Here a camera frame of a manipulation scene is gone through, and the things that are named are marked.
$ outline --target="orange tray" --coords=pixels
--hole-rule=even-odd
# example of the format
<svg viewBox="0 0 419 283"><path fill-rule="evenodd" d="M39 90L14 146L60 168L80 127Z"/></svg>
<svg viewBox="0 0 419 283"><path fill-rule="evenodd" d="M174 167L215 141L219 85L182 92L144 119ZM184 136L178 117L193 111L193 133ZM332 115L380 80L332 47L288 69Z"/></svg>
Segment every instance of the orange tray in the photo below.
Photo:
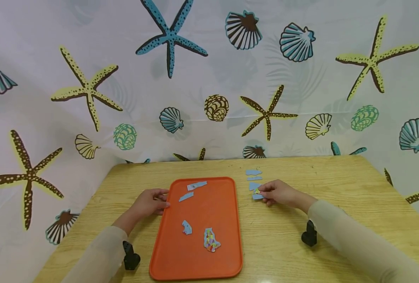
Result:
<svg viewBox="0 0 419 283"><path fill-rule="evenodd" d="M189 193L187 185L207 181ZM179 179L170 186L170 207L165 209L150 262L155 280L188 280L236 276L242 269L242 244L236 187L228 177ZM183 221L192 234L183 233ZM221 246L214 253L204 247L204 232L212 228Z"/></svg>

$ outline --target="black clamp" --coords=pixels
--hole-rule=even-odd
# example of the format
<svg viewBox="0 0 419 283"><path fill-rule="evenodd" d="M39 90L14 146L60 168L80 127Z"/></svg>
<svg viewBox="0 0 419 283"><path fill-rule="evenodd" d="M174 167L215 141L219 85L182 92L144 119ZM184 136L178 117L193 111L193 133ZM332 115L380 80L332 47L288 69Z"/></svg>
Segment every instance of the black clamp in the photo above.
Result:
<svg viewBox="0 0 419 283"><path fill-rule="evenodd" d="M134 253L134 248L129 242L123 241L123 248L125 250L125 269L134 270L140 263L140 256Z"/></svg>
<svg viewBox="0 0 419 283"><path fill-rule="evenodd" d="M309 247L313 247L317 243L316 230L311 220L307 221L307 231L302 233L301 240Z"/></svg>

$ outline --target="paper piece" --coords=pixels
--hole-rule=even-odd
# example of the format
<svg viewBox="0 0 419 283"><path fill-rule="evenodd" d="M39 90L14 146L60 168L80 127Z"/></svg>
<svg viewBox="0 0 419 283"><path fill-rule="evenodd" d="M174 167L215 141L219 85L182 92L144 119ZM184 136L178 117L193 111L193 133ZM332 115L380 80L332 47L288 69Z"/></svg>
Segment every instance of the paper piece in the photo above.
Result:
<svg viewBox="0 0 419 283"><path fill-rule="evenodd" d="M192 234L192 227L185 220L183 221L183 227L184 227L183 233L185 233L186 235Z"/></svg>
<svg viewBox="0 0 419 283"><path fill-rule="evenodd" d="M248 181L254 181L254 180L263 180L262 176L255 176L255 177L247 177Z"/></svg>
<svg viewBox="0 0 419 283"><path fill-rule="evenodd" d="M182 196L180 199L179 199L179 202L182 202L183 200L186 200L186 199L188 199L189 197L193 197L194 196L194 192L193 191L191 191L190 193L187 193L187 194L185 194L184 196Z"/></svg>
<svg viewBox="0 0 419 283"><path fill-rule="evenodd" d="M264 197L263 197L263 196L261 196L260 194L256 194L256 193L254 193L254 194L252 195L252 199L254 199L254 200L260 200L260 199L264 199Z"/></svg>
<svg viewBox="0 0 419 283"><path fill-rule="evenodd" d="M253 176L259 175L261 173L262 172L260 170L246 170L245 171L246 175L253 175Z"/></svg>
<svg viewBox="0 0 419 283"><path fill-rule="evenodd" d="M261 184L254 183L254 182L250 182L250 183L249 183L249 191L253 191L253 190L255 190L256 188L259 188L259 187L260 187L260 185L261 185Z"/></svg>
<svg viewBox="0 0 419 283"><path fill-rule="evenodd" d="M190 185L187 185L187 190L188 191L193 191L196 188L203 187L204 185L207 185L207 184L208 184L208 182L206 182L206 181L204 181L204 182L198 182L198 183L194 183L194 184L190 184Z"/></svg>
<svg viewBox="0 0 419 283"><path fill-rule="evenodd" d="M221 246L220 242L216 241L216 235L214 235L212 228L205 229L204 241L204 247L212 253L216 251L216 248Z"/></svg>

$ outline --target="wall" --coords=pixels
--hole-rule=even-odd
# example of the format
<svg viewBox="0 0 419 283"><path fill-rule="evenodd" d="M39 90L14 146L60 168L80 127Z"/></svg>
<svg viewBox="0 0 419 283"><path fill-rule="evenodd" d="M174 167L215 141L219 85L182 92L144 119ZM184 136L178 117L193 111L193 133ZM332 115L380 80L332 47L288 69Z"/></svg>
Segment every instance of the wall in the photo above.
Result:
<svg viewBox="0 0 419 283"><path fill-rule="evenodd" d="M0 282L31 282L125 160L362 154L419 212L419 1L153 2L167 27L146 0L0 0Z"/></svg>

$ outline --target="beige sleeve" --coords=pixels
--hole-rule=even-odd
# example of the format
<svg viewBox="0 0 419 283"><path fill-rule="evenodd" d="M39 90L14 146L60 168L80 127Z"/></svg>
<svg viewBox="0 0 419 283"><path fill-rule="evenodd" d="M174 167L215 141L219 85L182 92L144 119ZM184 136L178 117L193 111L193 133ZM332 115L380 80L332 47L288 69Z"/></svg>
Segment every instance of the beige sleeve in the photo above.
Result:
<svg viewBox="0 0 419 283"><path fill-rule="evenodd" d="M108 283L122 265L126 232L109 226L91 242L61 283Z"/></svg>
<svg viewBox="0 0 419 283"><path fill-rule="evenodd" d="M419 282L419 265L343 210L318 200L308 210L316 231L374 282Z"/></svg>

